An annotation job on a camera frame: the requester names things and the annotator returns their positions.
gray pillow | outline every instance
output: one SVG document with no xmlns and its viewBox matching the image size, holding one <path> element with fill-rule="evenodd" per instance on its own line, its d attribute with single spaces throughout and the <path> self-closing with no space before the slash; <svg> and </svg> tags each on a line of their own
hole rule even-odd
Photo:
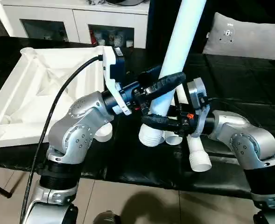
<svg viewBox="0 0 275 224">
<path fill-rule="evenodd" d="M 240 22 L 215 13 L 203 53 L 275 59 L 275 24 Z"/>
</svg>

black table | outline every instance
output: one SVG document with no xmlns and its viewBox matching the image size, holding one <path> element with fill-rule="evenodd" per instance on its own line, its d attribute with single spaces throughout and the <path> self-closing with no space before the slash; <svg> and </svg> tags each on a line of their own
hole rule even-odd
<svg viewBox="0 0 275 224">
<path fill-rule="evenodd" d="M 0 38 L 0 89 L 20 58 L 20 49 L 78 48 L 87 44 L 54 42 L 13 37 Z M 137 74 L 163 62 L 163 56 L 144 49 L 124 50 L 127 71 L 124 84 Z M 213 102 L 211 108 L 228 110 L 246 116 L 275 137 L 275 61 L 229 56 L 189 54 L 184 72 L 188 81 L 202 77 L 209 97 L 229 98 L 224 104 Z M 198 191 L 225 196 L 250 198 L 250 187 L 232 152 L 222 143 L 202 137 L 210 155 L 212 169 L 192 172 L 186 140 L 179 146 L 163 143 L 149 148 L 138 140 L 141 126 L 139 113 L 120 115 L 113 124 L 110 141 L 93 141 L 82 177 L 112 182 L 125 182 L 166 189 Z M 38 158 L 44 159 L 48 144 Z M 36 145 L 0 148 L 0 167 L 29 171 Z"/>
</svg>

floor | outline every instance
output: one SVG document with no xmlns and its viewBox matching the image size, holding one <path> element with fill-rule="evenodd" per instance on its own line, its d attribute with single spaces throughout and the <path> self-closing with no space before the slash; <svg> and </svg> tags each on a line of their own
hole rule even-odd
<svg viewBox="0 0 275 224">
<path fill-rule="evenodd" d="M 0 186 L 13 192 L 0 196 L 0 224 L 17 224 L 28 173 L 0 168 Z M 81 179 L 76 200 L 77 224 L 92 224 L 112 210 L 124 224 L 252 224 L 252 201 L 123 183 Z"/>
</svg>

white plastic part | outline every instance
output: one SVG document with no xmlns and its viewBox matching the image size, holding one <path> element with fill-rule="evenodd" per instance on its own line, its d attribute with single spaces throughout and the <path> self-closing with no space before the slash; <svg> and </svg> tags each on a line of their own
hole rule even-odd
<svg viewBox="0 0 275 224">
<path fill-rule="evenodd" d="M 22 49 L 20 60 L 0 90 L 0 147 L 37 143 L 62 84 L 84 62 L 103 51 L 103 46 Z M 102 65 L 102 62 L 92 63 L 68 85 L 57 103 L 48 130 L 67 113 L 76 99 L 104 91 Z"/>
<path fill-rule="evenodd" d="M 159 78 L 183 70 L 205 3 L 206 0 L 182 0 Z M 153 100 L 150 106 L 151 112 L 165 116 L 174 93 L 175 90 Z M 146 146 L 157 146 L 159 144 L 157 139 L 162 135 L 163 131 L 154 131 L 153 128 L 143 124 L 139 139 Z"/>
<path fill-rule="evenodd" d="M 165 131 L 165 142 L 171 146 L 176 146 L 181 144 L 183 138 L 180 137 L 179 135 L 173 133 L 173 132 L 169 132 L 169 131 Z"/>
<path fill-rule="evenodd" d="M 113 95 L 115 101 L 117 101 L 118 105 L 120 106 L 121 110 L 124 112 L 126 115 L 131 114 L 131 110 L 127 107 L 126 103 L 124 102 L 122 96 L 120 95 L 118 89 L 117 89 L 117 84 L 115 82 L 115 79 L 110 78 L 110 65 L 116 63 L 116 58 L 115 54 L 113 52 L 112 47 L 106 47 L 104 46 L 104 54 L 103 54 L 103 73 L 104 73 L 104 78 L 105 78 L 105 84 L 107 88 L 109 89 L 110 93 Z M 123 56 L 122 52 L 120 49 L 115 49 L 117 54 L 120 54 L 120 56 Z"/>
<path fill-rule="evenodd" d="M 94 136 L 94 139 L 99 142 L 109 141 L 113 136 L 113 126 L 111 123 L 103 125 Z"/>
<path fill-rule="evenodd" d="M 191 169 L 195 172 L 204 172 L 211 169 L 212 164 L 209 155 L 204 151 L 201 139 L 188 135 L 187 142 L 190 151 L 189 161 Z"/>
</svg>

robotic arm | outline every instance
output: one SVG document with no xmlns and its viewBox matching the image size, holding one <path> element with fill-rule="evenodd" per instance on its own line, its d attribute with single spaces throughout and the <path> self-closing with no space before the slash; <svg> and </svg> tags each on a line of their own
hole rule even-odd
<svg viewBox="0 0 275 224">
<path fill-rule="evenodd" d="M 95 133 L 112 121 L 114 115 L 131 114 L 130 108 L 140 107 L 147 113 L 148 101 L 173 90 L 186 79 L 179 72 L 148 85 L 147 81 L 142 84 L 136 81 L 122 88 L 119 80 L 125 71 L 123 54 L 111 47 L 104 47 L 103 71 L 108 90 L 78 99 L 50 129 L 47 160 L 38 170 L 41 178 L 35 185 L 23 224 L 76 223 L 78 209 L 71 202 L 76 197 L 82 163 Z"/>
<path fill-rule="evenodd" d="M 211 140 L 224 143 L 235 154 L 251 187 L 255 206 L 261 211 L 254 215 L 256 224 L 275 224 L 275 138 L 239 114 L 214 110 L 209 113 L 209 100 L 200 78 L 187 84 L 193 108 L 179 104 L 170 109 L 169 119 L 154 114 L 142 122 L 152 128 L 173 131 L 179 135 L 205 134 Z"/>
<path fill-rule="evenodd" d="M 184 82 L 185 75 L 180 72 L 150 85 L 134 82 L 122 88 L 116 75 L 124 70 L 122 56 L 119 49 L 104 47 L 103 70 L 108 90 L 78 99 L 66 116 L 52 126 L 47 161 L 38 171 L 41 179 L 36 183 L 23 224 L 76 223 L 78 209 L 71 202 L 76 197 L 82 162 L 95 133 L 115 115 L 131 114 L 134 107 L 141 108 L 142 122 L 152 128 L 180 135 L 207 134 L 211 140 L 227 145 L 244 169 L 255 206 L 262 209 L 254 217 L 256 223 L 275 220 L 274 213 L 270 212 L 275 210 L 274 137 L 236 113 L 209 113 L 208 98 L 200 78 L 188 83 L 193 108 L 186 112 L 185 105 L 179 105 L 173 111 L 175 115 L 170 115 L 177 116 L 177 120 L 148 115 L 148 102 Z M 190 111 L 195 112 L 193 116 L 187 116 Z"/>
</svg>

